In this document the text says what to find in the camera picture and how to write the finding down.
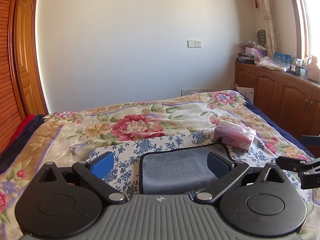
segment red fabric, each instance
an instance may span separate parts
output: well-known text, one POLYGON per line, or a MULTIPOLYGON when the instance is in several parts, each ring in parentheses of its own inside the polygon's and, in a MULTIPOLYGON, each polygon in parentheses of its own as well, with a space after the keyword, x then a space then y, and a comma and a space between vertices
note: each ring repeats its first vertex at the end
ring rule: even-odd
POLYGON ((12 142, 19 136, 19 134, 22 132, 22 130, 27 126, 28 123, 30 123, 36 116, 33 114, 29 114, 17 127, 16 131, 10 138, 10 141, 7 145, 7 147, 12 144, 12 142))

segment window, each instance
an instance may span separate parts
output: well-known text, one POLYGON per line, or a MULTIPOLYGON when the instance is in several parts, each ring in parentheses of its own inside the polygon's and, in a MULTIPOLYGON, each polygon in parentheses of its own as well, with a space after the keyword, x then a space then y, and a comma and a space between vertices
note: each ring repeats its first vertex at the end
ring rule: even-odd
POLYGON ((297 28, 297 56, 320 58, 320 0, 292 0, 297 28))

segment cabinet handle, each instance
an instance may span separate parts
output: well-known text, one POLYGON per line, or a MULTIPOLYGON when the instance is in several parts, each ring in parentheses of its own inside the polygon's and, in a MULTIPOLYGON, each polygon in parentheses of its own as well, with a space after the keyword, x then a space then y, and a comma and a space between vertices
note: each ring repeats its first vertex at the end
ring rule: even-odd
POLYGON ((304 111, 305 111, 305 112, 306 112, 307 103, 308 103, 308 99, 306 100, 306 103, 305 103, 305 105, 304 105, 304 111))
POLYGON ((310 104, 310 110, 309 110, 309 114, 311 114, 311 108, 312 108, 313 102, 311 102, 310 104))

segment tissue pack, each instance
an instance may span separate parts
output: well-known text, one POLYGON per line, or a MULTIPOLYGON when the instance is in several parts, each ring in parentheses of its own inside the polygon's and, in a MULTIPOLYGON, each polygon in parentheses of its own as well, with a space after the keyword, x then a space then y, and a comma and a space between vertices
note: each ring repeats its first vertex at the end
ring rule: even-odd
POLYGON ((251 143, 256 135, 250 127, 242 128, 240 125, 220 120, 214 129, 214 139, 222 137, 222 143, 245 151, 249 151, 251 143))

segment gray ribbed panel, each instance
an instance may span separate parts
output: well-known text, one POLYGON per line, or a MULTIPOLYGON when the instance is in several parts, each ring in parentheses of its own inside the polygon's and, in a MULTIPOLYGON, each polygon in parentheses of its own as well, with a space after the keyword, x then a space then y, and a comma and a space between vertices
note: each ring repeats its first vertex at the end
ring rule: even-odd
MULTIPOLYGON (((200 205, 188 195, 133 195, 121 205, 107 208, 87 231, 70 240, 253 240, 226 225, 214 207, 200 205)), ((23 240, 35 240, 24 236, 23 240)), ((283 240, 301 240, 297 234, 283 240)))

